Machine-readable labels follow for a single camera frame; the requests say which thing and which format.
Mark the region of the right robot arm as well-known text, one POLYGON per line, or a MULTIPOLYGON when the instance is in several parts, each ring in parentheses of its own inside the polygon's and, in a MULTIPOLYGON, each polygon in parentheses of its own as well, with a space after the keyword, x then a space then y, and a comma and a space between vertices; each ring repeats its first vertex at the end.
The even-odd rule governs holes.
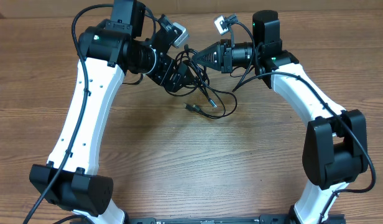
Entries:
POLYGON ((282 96, 306 126, 302 164, 308 180, 302 196, 288 214, 261 215, 259 223, 344 223, 343 215, 330 215, 331 206, 359 174, 374 168, 367 152, 364 115, 327 97, 298 59, 283 49, 276 11, 254 13, 248 34, 250 42, 223 39, 193 60, 222 73, 253 68, 255 78, 282 96))

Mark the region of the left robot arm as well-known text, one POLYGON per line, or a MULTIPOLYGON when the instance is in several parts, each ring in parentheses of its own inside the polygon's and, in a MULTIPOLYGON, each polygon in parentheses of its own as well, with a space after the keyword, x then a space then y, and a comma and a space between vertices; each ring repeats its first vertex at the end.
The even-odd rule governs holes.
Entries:
POLYGON ((170 93, 192 84, 190 70, 168 55, 187 41, 184 26, 161 16, 153 20, 151 38, 141 40, 151 10, 139 1, 115 1, 110 8, 109 19, 73 35, 79 62, 67 118, 47 162, 33 165, 29 174, 40 200, 85 223, 129 220, 113 201, 113 180, 98 174, 107 118, 126 73, 149 77, 170 93))

